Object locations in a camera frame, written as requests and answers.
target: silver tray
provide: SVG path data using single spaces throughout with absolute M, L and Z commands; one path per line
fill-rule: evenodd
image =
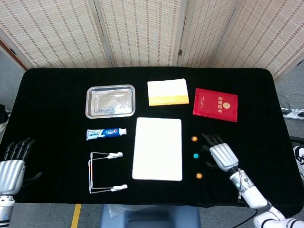
M 90 119 L 131 116 L 134 112 L 132 85 L 91 87 L 86 93 L 85 115 Z

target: red certificate book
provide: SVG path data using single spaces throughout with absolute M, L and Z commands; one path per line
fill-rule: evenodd
M 237 98 L 235 94 L 196 88 L 193 115 L 237 122 Z

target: white board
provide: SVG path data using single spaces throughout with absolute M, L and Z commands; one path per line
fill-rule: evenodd
M 132 178 L 182 180 L 181 120 L 137 118 Z

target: blue button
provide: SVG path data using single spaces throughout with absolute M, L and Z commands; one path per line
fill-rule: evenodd
M 193 154 L 193 158 L 194 158 L 194 159 L 198 159 L 199 157 L 200 157 L 200 156 L 199 156 L 198 153 L 194 153 L 194 154 Z

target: round button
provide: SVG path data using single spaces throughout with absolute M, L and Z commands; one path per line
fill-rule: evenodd
M 194 159 L 198 159 L 199 157 L 200 157 L 200 156 L 199 156 L 198 153 L 194 153 L 194 154 L 193 154 L 193 158 L 194 158 Z
M 230 104 L 228 102 L 225 102 L 223 104 L 223 107 L 226 108 L 226 109 L 229 109 L 230 108 Z
M 201 173 L 201 172 L 197 172 L 196 174 L 195 174 L 195 177 L 197 178 L 197 179 L 202 179 L 203 178 L 203 174 Z
M 197 136 L 194 135 L 194 136 L 191 137 L 191 140 L 192 140 L 192 142 L 196 143 L 199 139 L 198 139 Z

